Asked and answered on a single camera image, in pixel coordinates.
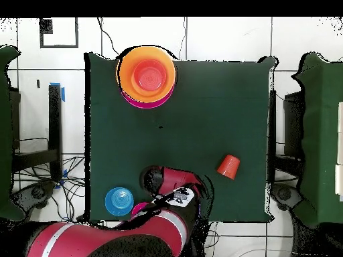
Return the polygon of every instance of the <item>plastic bowl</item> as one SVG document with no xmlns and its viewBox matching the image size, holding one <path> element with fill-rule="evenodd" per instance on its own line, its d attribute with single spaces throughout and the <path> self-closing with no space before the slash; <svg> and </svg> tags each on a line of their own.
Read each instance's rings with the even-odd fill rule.
<svg viewBox="0 0 343 257">
<path fill-rule="evenodd" d="M 137 102 L 136 100 L 133 100 L 132 98 L 130 98 L 124 92 L 121 92 L 121 94 L 129 104 L 131 104 L 137 108 L 148 109 L 148 108 L 155 108 L 155 107 L 158 107 L 158 106 L 161 106 L 162 104 L 164 104 L 168 100 L 168 98 L 170 98 L 170 96 L 172 95 L 173 90 L 174 90 L 174 86 L 172 86 L 171 90 L 169 91 L 169 93 L 164 98 L 162 98 L 161 100 L 158 100 L 157 102 Z"/>
<path fill-rule="evenodd" d="M 135 216 L 139 211 L 141 211 L 147 204 L 147 202 L 138 203 L 131 212 L 131 217 Z"/>
<path fill-rule="evenodd" d="M 105 207 L 114 216 L 128 214 L 133 207 L 132 193 L 124 187 L 111 189 L 105 197 Z"/>
<path fill-rule="evenodd" d="M 133 71 L 135 83 L 147 91 L 154 91 L 161 88 L 167 77 L 165 68 L 157 60 L 143 60 L 138 63 L 135 70 Z"/>
<path fill-rule="evenodd" d="M 139 85 L 139 80 L 138 83 L 136 82 L 141 68 L 139 66 L 141 64 L 143 66 L 147 62 L 151 63 L 152 61 L 158 62 L 154 65 L 154 74 L 160 73 L 157 77 L 160 76 L 161 80 L 164 78 L 163 69 L 165 70 L 165 82 L 160 84 L 160 87 L 156 90 L 145 90 Z M 122 91 L 133 100 L 140 102 L 157 102 L 158 100 L 161 100 L 172 89 L 176 77 L 172 57 L 161 48 L 155 46 L 139 46 L 138 48 L 132 49 L 117 65 L 116 74 L 119 76 L 117 81 L 120 84 Z"/>
</svg>

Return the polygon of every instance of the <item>red cup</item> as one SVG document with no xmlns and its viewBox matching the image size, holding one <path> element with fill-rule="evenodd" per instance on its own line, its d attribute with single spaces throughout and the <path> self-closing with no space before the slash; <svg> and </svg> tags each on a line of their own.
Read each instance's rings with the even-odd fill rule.
<svg viewBox="0 0 343 257">
<path fill-rule="evenodd" d="M 217 171 L 230 179 L 234 179 L 236 176 L 236 172 L 239 166 L 239 159 L 237 159 L 234 156 L 227 155 L 224 159 L 224 161 L 220 164 Z"/>
</svg>

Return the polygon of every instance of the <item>pink bowl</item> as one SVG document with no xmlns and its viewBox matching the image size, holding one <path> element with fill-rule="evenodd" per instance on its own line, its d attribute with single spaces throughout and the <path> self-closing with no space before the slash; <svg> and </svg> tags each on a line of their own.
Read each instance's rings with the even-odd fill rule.
<svg viewBox="0 0 343 257">
<path fill-rule="evenodd" d="M 130 98 L 124 91 L 122 91 L 121 94 L 129 104 L 132 104 L 133 106 L 136 106 L 137 108 L 155 108 L 164 104 L 168 100 L 168 98 L 170 98 L 174 90 L 174 86 L 175 85 L 172 86 L 170 91 L 163 98 L 161 98 L 161 100 L 157 100 L 155 102 L 138 102 Z"/>
<path fill-rule="evenodd" d="M 147 202 L 142 202 L 142 203 L 138 203 L 131 212 L 131 217 L 133 217 L 134 215 L 136 215 L 140 210 L 142 210 L 147 204 Z"/>
</svg>

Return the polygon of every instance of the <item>green tablecloth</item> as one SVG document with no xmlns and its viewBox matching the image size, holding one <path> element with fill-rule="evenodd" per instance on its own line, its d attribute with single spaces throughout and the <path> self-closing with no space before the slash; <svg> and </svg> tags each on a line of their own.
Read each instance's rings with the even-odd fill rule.
<svg viewBox="0 0 343 257">
<path fill-rule="evenodd" d="M 118 186 L 135 204 L 151 200 L 139 173 L 163 165 L 207 175 L 214 184 L 211 221 L 268 222 L 265 178 L 269 70 L 274 58 L 255 62 L 174 62 L 171 98 L 150 110 L 135 108 L 119 92 L 117 61 L 90 60 L 90 219 L 112 216 L 105 195 Z M 236 179 L 216 172 L 227 154 L 241 160 Z"/>
<path fill-rule="evenodd" d="M 343 224 L 343 202 L 335 194 L 338 144 L 338 103 L 343 101 L 343 63 L 328 63 L 315 53 L 303 58 L 295 75 L 303 85 L 305 170 L 300 192 L 305 199 L 294 209 L 307 226 Z"/>
</svg>

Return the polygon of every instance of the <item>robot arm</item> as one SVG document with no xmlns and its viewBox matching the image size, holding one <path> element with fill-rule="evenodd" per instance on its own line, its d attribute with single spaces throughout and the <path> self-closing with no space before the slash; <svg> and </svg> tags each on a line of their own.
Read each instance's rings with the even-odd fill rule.
<svg viewBox="0 0 343 257">
<path fill-rule="evenodd" d="M 113 230 L 41 223 L 41 230 L 25 240 L 25 257 L 179 257 L 190 241 L 207 189 L 192 173 L 158 169 L 142 173 L 142 186 L 155 199 L 130 221 Z"/>
</svg>

